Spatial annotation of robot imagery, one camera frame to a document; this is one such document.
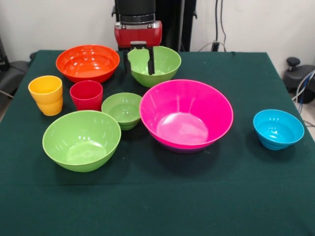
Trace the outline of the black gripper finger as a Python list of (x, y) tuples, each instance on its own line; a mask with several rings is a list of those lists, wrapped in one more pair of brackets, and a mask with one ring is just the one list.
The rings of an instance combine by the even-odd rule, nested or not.
[(149, 60), (148, 60), (148, 73), (152, 75), (155, 73), (155, 64), (154, 64), (154, 50), (153, 47), (148, 47)]
[(131, 73), (131, 64), (128, 59), (128, 54), (130, 52), (130, 48), (124, 48), (124, 66), (125, 66), (125, 73), (130, 74)]

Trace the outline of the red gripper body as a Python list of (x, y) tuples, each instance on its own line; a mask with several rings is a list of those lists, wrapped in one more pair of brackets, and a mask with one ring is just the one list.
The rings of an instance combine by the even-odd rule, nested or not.
[(162, 22), (154, 21), (144, 25), (124, 25), (116, 22), (114, 35), (121, 48), (129, 48), (132, 44), (140, 43), (147, 46), (158, 46), (162, 39)]

